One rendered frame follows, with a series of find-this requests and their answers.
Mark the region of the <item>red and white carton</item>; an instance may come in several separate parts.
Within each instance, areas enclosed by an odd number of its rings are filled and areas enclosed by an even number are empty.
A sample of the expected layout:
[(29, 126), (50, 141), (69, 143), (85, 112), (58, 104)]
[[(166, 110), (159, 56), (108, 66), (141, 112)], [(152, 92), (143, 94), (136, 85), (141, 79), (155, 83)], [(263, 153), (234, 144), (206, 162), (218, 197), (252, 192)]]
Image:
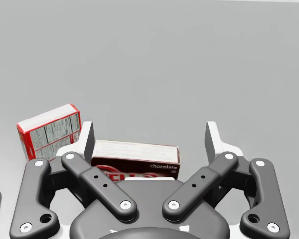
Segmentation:
[(52, 160), (57, 150), (77, 142), (81, 131), (80, 111), (65, 104), (16, 124), (27, 160)]

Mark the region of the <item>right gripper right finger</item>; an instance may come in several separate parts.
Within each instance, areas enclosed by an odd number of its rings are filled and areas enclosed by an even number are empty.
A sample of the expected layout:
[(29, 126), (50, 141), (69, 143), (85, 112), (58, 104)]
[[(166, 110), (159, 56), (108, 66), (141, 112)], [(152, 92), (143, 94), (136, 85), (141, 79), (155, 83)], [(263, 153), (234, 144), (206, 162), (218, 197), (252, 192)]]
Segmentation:
[(215, 207), (231, 189), (243, 191), (249, 210), (241, 216), (240, 232), (251, 239), (288, 239), (290, 228), (271, 161), (245, 159), (242, 150), (221, 140), (217, 124), (206, 124), (208, 166), (193, 174), (163, 203), (162, 214), (182, 220), (200, 201)]

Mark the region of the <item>brown and white carton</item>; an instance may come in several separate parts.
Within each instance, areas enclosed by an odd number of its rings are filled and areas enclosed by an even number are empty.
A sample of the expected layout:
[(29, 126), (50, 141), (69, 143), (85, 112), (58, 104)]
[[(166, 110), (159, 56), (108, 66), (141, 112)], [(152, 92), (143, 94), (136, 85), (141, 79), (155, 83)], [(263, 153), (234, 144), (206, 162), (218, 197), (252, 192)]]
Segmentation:
[(181, 157), (177, 146), (97, 140), (91, 165), (112, 181), (127, 177), (178, 179)]

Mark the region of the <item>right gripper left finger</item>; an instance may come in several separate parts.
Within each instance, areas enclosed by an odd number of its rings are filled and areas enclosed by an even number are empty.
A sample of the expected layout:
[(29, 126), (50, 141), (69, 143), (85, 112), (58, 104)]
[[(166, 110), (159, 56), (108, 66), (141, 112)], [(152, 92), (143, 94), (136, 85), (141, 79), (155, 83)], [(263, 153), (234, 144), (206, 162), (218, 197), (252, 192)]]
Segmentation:
[(78, 141), (60, 148), (49, 161), (27, 162), (9, 235), (12, 239), (49, 239), (60, 230), (58, 215), (50, 209), (56, 191), (67, 188), (88, 208), (97, 200), (121, 222), (137, 216), (136, 202), (99, 168), (91, 166), (95, 145), (93, 123), (83, 123)]

